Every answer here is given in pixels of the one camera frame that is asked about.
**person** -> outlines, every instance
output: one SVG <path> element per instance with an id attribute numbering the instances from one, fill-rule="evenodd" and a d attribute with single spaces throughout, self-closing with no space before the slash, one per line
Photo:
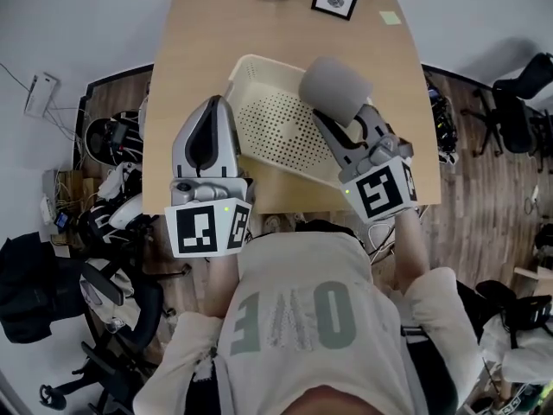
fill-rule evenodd
<path id="1" fill-rule="evenodd" d="M 349 229 L 310 225 L 211 259 L 203 315 L 180 315 L 162 363 L 134 400 L 136 415 L 187 412 L 198 394 L 188 395 L 191 382 L 213 372 L 206 375 L 205 364 L 214 348 L 224 364 L 214 368 L 221 413 L 417 413 L 401 355 L 406 311 L 437 347 L 461 405 L 482 360 L 454 272 L 429 268 L 416 211 L 395 218 L 399 291 L 391 297 L 373 285 L 369 257 Z"/>

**wooden floor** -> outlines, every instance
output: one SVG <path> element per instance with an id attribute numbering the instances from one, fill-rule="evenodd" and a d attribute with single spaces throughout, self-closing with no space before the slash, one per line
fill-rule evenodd
<path id="1" fill-rule="evenodd" d="M 95 87 L 86 105 L 90 117 L 110 117 L 116 112 L 137 109 L 145 96 L 150 75 L 151 72 L 140 73 Z M 553 176 L 548 175 L 547 167 L 539 175 L 535 159 L 526 154 L 506 152 L 495 157 L 495 143 L 484 156 L 473 158 L 472 151 L 480 148 L 485 128 L 477 119 L 462 117 L 460 111 L 465 107 L 480 110 L 480 102 L 472 96 L 475 87 L 438 74 L 431 74 L 430 77 L 452 103 L 460 157 L 453 167 L 441 165 L 442 204 L 430 207 L 423 216 L 432 265 L 450 266 L 458 279 L 469 286 L 485 279 L 510 284 L 514 267 L 528 263 L 532 242 L 541 222 L 536 211 L 525 213 L 524 200 L 538 185 L 540 214 L 553 214 L 550 201 L 550 180 Z M 86 176 L 105 178 L 108 169 L 90 158 L 83 164 Z M 367 249 L 372 249 L 367 236 L 368 228 L 354 214 L 327 214 L 326 218 L 353 228 L 363 238 Z M 257 227 L 261 226 L 260 220 L 256 218 Z M 372 238 L 377 245 L 387 229 L 380 227 L 376 231 Z M 171 256 L 163 217 L 157 221 L 154 241 L 148 243 L 145 251 L 144 270 L 148 273 L 182 268 L 183 261 Z M 188 260 L 188 263 L 192 266 L 190 275 L 163 282 L 166 304 L 178 312 L 197 310 L 202 306 L 207 263 L 204 259 Z M 377 282 L 391 282 L 393 257 L 376 263 L 373 275 Z M 154 357 L 161 356 L 170 330 L 171 327 L 160 328 L 152 345 L 156 353 Z"/>

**wooden table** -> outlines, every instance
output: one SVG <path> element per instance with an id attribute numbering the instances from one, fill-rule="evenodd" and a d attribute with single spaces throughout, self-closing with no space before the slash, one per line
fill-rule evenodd
<path id="1" fill-rule="evenodd" d="M 372 101 L 414 145 L 421 204 L 439 203 L 440 173 L 429 97 L 397 0 L 359 0 L 351 21 L 311 10 L 312 0 L 173 0 L 152 76 L 143 160 L 143 210 L 170 205 L 171 147 L 188 115 L 225 92 L 238 59 L 257 54 L 306 69 L 333 55 L 370 80 Z M 387 25 L 379 11 L 394 11 Z M 241 157 L 257 182 L 259 213 L 349 209 L 340 191 Z"/>

